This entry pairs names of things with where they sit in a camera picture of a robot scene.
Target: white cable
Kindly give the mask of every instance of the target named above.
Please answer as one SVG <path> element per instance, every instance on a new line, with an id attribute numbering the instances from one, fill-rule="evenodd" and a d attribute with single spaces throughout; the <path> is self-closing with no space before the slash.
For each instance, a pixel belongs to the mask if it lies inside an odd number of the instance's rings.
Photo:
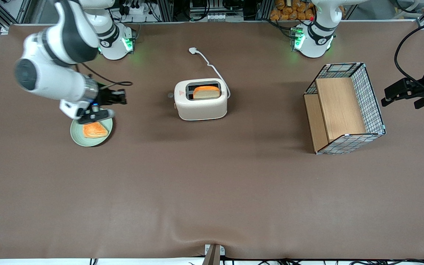
<path id="1" fill-rule="evenodd" d="M 189 48 L 189 52 L 192 54 L 200 54 L 202 56 L 202 58 L 204 58 L 205 62 L 207 62 L 207 66 L 210 66 L 213 68 L 213 70 L 215 71 L 215 73 L 219 76 L 219 78 L 224 82 L 225 86 L 227 87 L 227 99 L 230 98 L 230 89 L 229 86 L 227 85 L 227 82 L 225 82 L 225 80 L 223 80 L 223 77 L 219 74 L 219 71 L 217 71 L 217 69 L 215 68 L 215 66 L 211 65 L 209 60 L 207 60 L 207 58 L 204 56 L 204 54 L 202 54 L 202 52 L 199 52 L 195 47 L 191 47 Z"/>

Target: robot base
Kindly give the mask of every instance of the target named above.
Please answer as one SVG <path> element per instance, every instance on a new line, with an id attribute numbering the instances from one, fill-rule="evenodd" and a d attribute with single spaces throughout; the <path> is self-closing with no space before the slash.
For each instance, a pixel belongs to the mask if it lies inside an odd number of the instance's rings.
<path id="1" fill-rule="evenodd" d="M 318 45 L 315 43 L 315 40 L 309 37 L 307 28 L 308 27 L 306 25 L 300 24 L 296 27 L 296 29 L 294 29 L 295 33 L 291 32 L 292 35 L 297 37 L 296 40 L 291 40 L 291 45 L 293 50 L 298 50 L 306 57 L 318 58 L 324 55 L 326 50 L 330 48 L 333 37 L 331 37 L 331 39 L 328 40 L 325 44 Z"/>
<path id="2" fill-rule="evenodd" d="M 116 23 L 119 27 L 119 37 L 112 43 L 111 47 L 99 45 L 99 51 L 109 60 L 122 59 L 128 53 L 133 53 L 135 47 L 136 31 L 121 23 Z"/>

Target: white toaster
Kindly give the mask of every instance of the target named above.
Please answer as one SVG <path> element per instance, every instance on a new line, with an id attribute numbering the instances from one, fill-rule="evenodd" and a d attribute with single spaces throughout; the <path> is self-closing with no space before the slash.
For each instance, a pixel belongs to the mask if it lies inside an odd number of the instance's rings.
<path id="1" fill-rule="evenodd" d="M 220 96 L 212 99 L 193 99 L 194 89 L 200 86 L 215 86 Z M 227 114 L 227 85 L 218 78 L 185 80 L 174 88 L 175 108 L 185 121 L 220 119 Z"/>

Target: metal grid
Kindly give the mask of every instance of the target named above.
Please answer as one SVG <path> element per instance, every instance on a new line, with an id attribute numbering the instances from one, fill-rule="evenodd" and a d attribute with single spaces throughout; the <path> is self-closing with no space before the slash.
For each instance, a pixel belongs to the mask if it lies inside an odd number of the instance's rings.
<path id="1" fill-rule="evenodd" d="M 379 104 L 377 104 L 377 98 L 365 66 L 358 68 L 352 74 L 351 79 L 353 80 L 366 132 L 370 134 L 385 134 L 385 126 L 382 122 Z"/>
<path id="2" fill-rule="evenodd" d="M 347 63 L 347 64 L 331 64 L 324 65 L 318 73 L 317 77 L 313 80 L 312 84 L 305 91 L 305 94 L 316 94 L 317 85 L 315 80 L 318 78 L 338 78 L 338 77 L 351 77 L 353 72 L 363 63 Z"/>
<path id="3" fill-rule="evenodd" d="M 316 152 L 320 154 L 346 154 L 385 134 L 385 125 L 369 75 L 364 63 L 329 64 L 323 66 L 305 94 L 317 94 L 315 80 L 318 78 L 350 77 L 352 79 L 358 104 L 367 134 L 345 134 Z"/>
<path id="4" fill-rule="evenodd" d="M 347 154 L 364 146 L 375 139 L 381 137 L 382 134 L 345 134 L 335 139 L 329 145 L 320 149 L 317 155 L 327 154 Z"/>

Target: bag of bread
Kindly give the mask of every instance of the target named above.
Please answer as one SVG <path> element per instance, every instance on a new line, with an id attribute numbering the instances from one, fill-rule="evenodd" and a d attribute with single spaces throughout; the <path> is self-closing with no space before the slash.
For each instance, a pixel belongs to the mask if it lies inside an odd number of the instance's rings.
<path id="1" fill-rule="evenodd" d="M 283 15 L 290 15 L 292 12 L 292 7 L 284 7 L 284 9 L 282 10 Z"/>
<path id="2" fill-rule="evenodd" d="M 299 0 L 292 1 L 292 9 L 296 10 L 297 12 L 304 12 L 305 11 L 305 3 L 300 2 Z"/>
<path id="3" fill-rule="evenodd" d="M 284 7 L 286 7 L 286 2 L 284 2 L 284 0 L 276 0 L 274 3 L 276 4 L 276 8 L 278 10 L 282 10 Z"/>
<path id="4" fill-rule="evenodd" d="M 313 10 L 306 10 L 305 11 L 305 19 L 310 20 L 313 17 Z"/>
<path id="5" fill-rule="evenodd" d="M 298 20 L 305 20 L 305 14 L 302 12 L 297 12 L 297 19 Z"/>
<path id="6" fill-rule="evenodd" d="M 296 19 L 297 19 L 297 11 L 294 11 L 289 15 L 289 20 L 296 20 Z"/>
<path id="7" fill-rule="evenodd" d="M 272 10 L 271 14 L 269 15 L 270 20 L 279 20 L 279 17 L 281 16 L 281 12 L 279 10 Z"/>
<path id="8" fill-rule="evenodd" d="M 341 17 L 342 17 L 342 18 L 345 18 L 345 17 L 346 17 L 346 10 L 345 10 L 345 7 L 344 7 L 344 6 L 340 6 L 340 10 L 341 10 L 341 12 L 342 12 Z"/>

